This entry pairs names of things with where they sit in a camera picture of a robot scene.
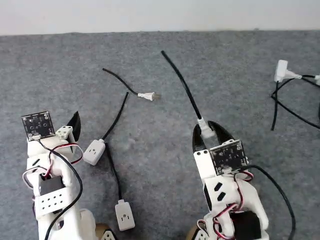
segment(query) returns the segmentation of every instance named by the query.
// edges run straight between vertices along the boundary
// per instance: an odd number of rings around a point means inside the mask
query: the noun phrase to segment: circuit board
[[[55,135],[48,111],[21,116],[28,141],[49,138]]]
[[[247,165],[245,150],[240,140],[213,147],[210,155],[217,176],[223,174],[225,169],[234,171]]]

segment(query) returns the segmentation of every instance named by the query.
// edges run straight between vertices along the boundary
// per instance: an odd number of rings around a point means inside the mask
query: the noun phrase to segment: white wall
[[[0,0],[0,35],[320,29],[320,0]]]

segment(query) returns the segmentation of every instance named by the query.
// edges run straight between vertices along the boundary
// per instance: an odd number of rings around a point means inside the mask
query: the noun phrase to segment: white plug
[[[314,79],[316,80],[316,84],[320,86],[320,75],[315,75]]]
[[[96,165],[106,149],[103,139],[93,140],[83,154],[83,160],[91,165]]]
[[[279,60],[275,69],[274,81],[282,83],[284,79],[301,79],[302,76],[294,73],[293,71],[289,71],[288,69],[288,61]]]
[[[148,99],[149,101],[153,101],[155,99],[159,99],[161,97],[160,94],[156,94],[153,92],[146,92],[146,93],[138,93],[138,97]]]
[[[120,231],[133,229],[136,226],[130,204],[125,200],[121,199],[115,205],[115,214]]]
[[[215,135],[215,132],[208,126],[207,122],[202,117],[201,119],[197,119],[199,127],[201,129],[201,135],[205,138],[211,138]]]

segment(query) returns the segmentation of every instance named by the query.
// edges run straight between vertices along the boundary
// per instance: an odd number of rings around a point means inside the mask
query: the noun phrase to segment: gray carpet
[[[111,125],[126,92],[102,67],[119,73],[138,92],[156,91],[162,99],[149,102],[131,94],[109,136],[135,229],[117,229],[117,188],[106,159],[95,167],[76,165],[84,187],[80,206],[125,240],[183,240],[208,212],[192,154],[196,115],[161,50],[184,75],[202,115],[242,139],[249,160],[283,187],[296,214],[296,239],[319,239],[320,132],[281,107],[271,132],[274,102],[269,97],[279,59],[288,60],[297,73],[320,73],[319,39],[319,31],[0,37],[0,239],[38,238],[32,192],[21,180],[27,144],[20,116],[49,110],[57,130],[79,111],[79,144],[85,149]],[[296,80],[279,95],[319,123],[314,86]],[[268,232],[274,240],[286,239],[291,229],[286,205],[271,182],[255,173]]]

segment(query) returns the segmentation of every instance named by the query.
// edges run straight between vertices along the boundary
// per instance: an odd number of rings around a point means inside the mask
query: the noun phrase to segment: red and white wire
[[[235,239],[234,236],[232,237],[227,237],[225,235],[223,235],[222,233],[220,233],[217,229],[216,229],[216,226],[219,226],[219,221],[218,221],[218,217],[220,217],[222,214],[224,213],[228,213],[230,211],[232,212],[238,212],[238,211],[241,211],[241,209],[244,207],[244,204],[245,204],[245,200],[244,200],[244,196],[240,190],[240,187],[239,187],[239,184],[237,182],[237,178],[236,178],[236,175],[239,174],[239,173],[243,173],[243,174],[246,174],[247,176],[249,176],[250,178],[249,179],[244,179],[244,181],[246,182],[250,182],[253,178],[254,178],[254,175],[251,173],[251,172],[248,172],[248,171],[242,171],[242,172],[236,172],[234,175],[233,175],[233,180],[235,181],[236,185],[237,185],[237,191],[240,195],[240,204],[238,205],[237,203],[232,203],[231,205],[229,205],[228,207],[226,207],[224,210],[222,210],[219,214],[217,214],[214,218],[213,218],[213,230],[214,230],[214,233],[217,235],[217,240],[218,239],[224,239],[224,240],[233,240]]]
[[[209,234],[208,234],[207,230],[203,229],[203,228],[199,225],[199,223],[202,223],[202,224],[206,225],[206,221],[203,220],[203,219],[199,219],[198,221],[196,221],[196,226],[198,227],[198,229],[200,229],[200,230],[202,230],[203,232],[205,232],[205,234],[206,234],[206,235],[208,236],[208,238],[209,238]]]
[[[34,186],[32,186],[32,184],[29,182],[29,180],[26,178],[26,175],[30,172],[30,171],[35,171],[37,172],[38,170],[42,170],[42,172],[40,174],[43,174],[43,176],[45,175],[45,173],[48,171],[46,168],[42,167],[42,166],[35,166],[32,168],[29,168],[28,170],[26,170],[23,174],[22,174],[22,180],[25,183],[25,185],[29,188],[29,189],[34,189]]]
[[[66,144],[62,144],[62,145],[59,145],[59,146],[54,147],[52,150],[55,151],[55,150],[57,150],[57,149],[69,148],[69,147],[78,147],[78,149],[80,149],[80,151],[81,151],[81,157],[79,157],[77,160],[71,162],[71,164],[76,164],[76,163],[78,163],[78,162],[83,158],[83,156],[84,156],[84,151],[81,149],[81,147],[80,147],[77,143],[66,143]],[[48,168],[47,172],[46,172],[45,175],[44,175],[45,177],[47,177],[47,176],[50,174],[51,169],[52,169],[52,166],[53,166],[53,164],[54,164],[54,161],[52,161],[52,159],[51,159],[51,153],[52,153],[52,151],[49,153],[49,168]]]

